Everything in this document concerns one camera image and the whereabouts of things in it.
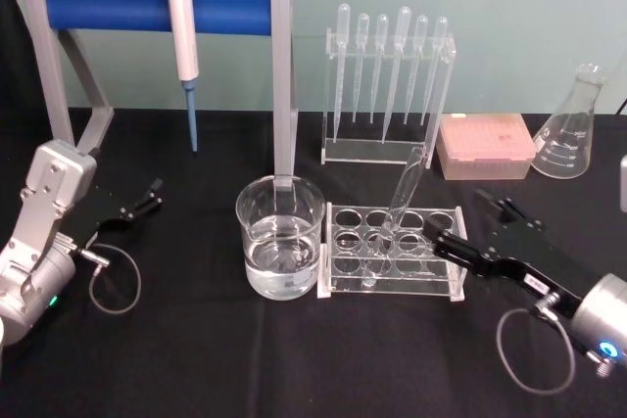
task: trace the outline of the rack hole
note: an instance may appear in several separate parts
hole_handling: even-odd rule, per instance
[[[357,232],[344,231],[335,236],[335,245],[340,250],[355,251],[359,248],[362,240]]]
[[[420,214],[408,211],[403,216],[403,220],[401,221],[401,227],[421,229],[423,223],[424,221],[422,220],[422,216]]]
[[[365,243],[371,252],[374,252],[377,249],[376,239],[378,235],[379,235],[378,232],[371,232],[370,234],[366,236]],[[378,254],[387,255],[392,251],[392,247],[393,247],[392,240],[381,238],[381,245],[378,247],[379,249]]]
[[[396,267],[402,273],[417,273],[422,270],[422,261],[418,261],[413,256],[401,255],[396,260]]]
[[[351,274],[360,269],[360,261],[351,254],[339,254],[333,258],[333,264],[338,271]]]
[[[427,261],[427,269],[436,276],[447,275],[447,264],[444,260],[431,260]]]
[[[443,212],[433,212],[429,217],[442,226],[444,230],[449,230],[453,227],[453,218]]]
[[[335,222],[343,227],[355,228],[362,223],[362,216],[353,209],[342,209],[335,214]]]
[[[401,235],[398,246],[404,252],[416,251],[416,256],[422,255],[427,249],[427,244],[424,242],[424,239],[416,234]]]
[[[365,217],[365,223],[370,227],[381,227],[385,220],[385,215],[386,213],[383,210],[373,210]]]

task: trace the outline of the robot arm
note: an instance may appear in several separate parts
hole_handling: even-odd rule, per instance
[[[570,320],[570,343],[599,365],[600,376],[609,375],[615,363],[627,366],[627,283],[613,274],[601,277],[549,244],[543,223],[510,199],[478,196],[499,223],[487,249],[477,250],[427,220],[423,234],[434,254],[476,276],[513,281],[539,299],[532,313],[541,320],[556,321],[555,314]]]
[[[62,140],[37,148],[20,191],[22,210],[0,253],[0,318],[5,345],[23,338],[70,281],[74,255],[94,261],[95,275],[109,265],[105,258],[87,250],[98,230],[125,228],[138,215],[161,205],[157,184],[149,190],[148,199],[122,212],[110,193],[104,197],[102,191],[88,193],[95,170],[92,156]],[[72,236],[60,232],[62,225]]]

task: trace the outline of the cable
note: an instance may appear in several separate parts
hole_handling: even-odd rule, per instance
[[[623,104],[618,107],[618,110],[616,111],[616,115],[620,115],[623,112],[623,109],[627,106],[627,98],[625,99],[625,101],[623,102]]]
[[[123,308],[122,310],[110,310],[98,303],[98,301],[96,301],[96,297],[94,296],[94,284],[98,275],[92,276],[91,281],[89,281],[89,298],[91,298],[91,301],[94,302],[94,305],[96,305],[98,309],[111,315],[122,315],[123,313],[127,313],[129,310],[137,305],[137,303],[139,302],[139,296],[141,295],[141,274],[139,273],[139,267],[137,266],[137,263],[131,255],[116,246],[109,244],[93,244],[91,247],[99,249],[109,249],[113,250],[114,252],[118,252],[119,254],[123,255],[128,261],[130,261],[130,264],[135,270],[135,274],[137,275],[137,293],[135,294],[135,299],[133,299],[133,302],[131,302],[129,306]]]
[[[527,310],[526,308],[513,308],[512,310],[507,311],[506,313],[503,314],[503,316],[501,317],[501,320],[499,320],[499,326],[497,327],[497,349],[499,350],[499,356],[501,357],[503,366],[505,367],[507,373],[509,374],[513,382],[515,382],[516,385],[520,387],[522,390],[529,392],[531,394],[536,394],[536,395],[555,395],[568,389],[568,387],[570,387],[570,385],[572,384],[572,381],[575,379],[575,352],[573,351],[572,344],[570,343],[570,339],[568,338],[568,334],[566,333],[566,330],[561,325],[561,323],[559,323],[559,320],[555,321],[550,318],[546,318],[548,322],[551,322],[556,326],[557,330],[560,332],[561,336],[563,337],[564,342],[566,343],[566,351],[568,353],[568,367],[569,367],[566,380],[563,383],[561,383],[559,386],[553,389],[542,390],[542,389],[534,389],[532,387],[529,387],[526,384],[523,384],[522,381],[520,381],[520,379],[516,377],[515,373],[511,369],[511,366],[509,366],[509,363],[507,362],[507,359],[506,359],[506,354],[503,351],[503,338],[502,338],[503,327],[506,324],[506,321],[515,313],[529,313],[529,310]]]

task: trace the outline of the blue pipette tip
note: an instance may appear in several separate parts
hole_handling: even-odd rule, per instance
[[[196,94],[195,80],[181,81],[185,90],[185,100],[187,101],[187,120],[189,121],[189,138],[192,143],[192,152],[198,152],[198,134],[196,130]]]

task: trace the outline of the erlenmeyer flask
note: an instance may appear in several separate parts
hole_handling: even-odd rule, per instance
[[[588,169],[595,102],[605,77],[605,70],[594,64],[577,68],[566,100],[533,138],[537,154],[531,164],[540,173],[574,178]]]

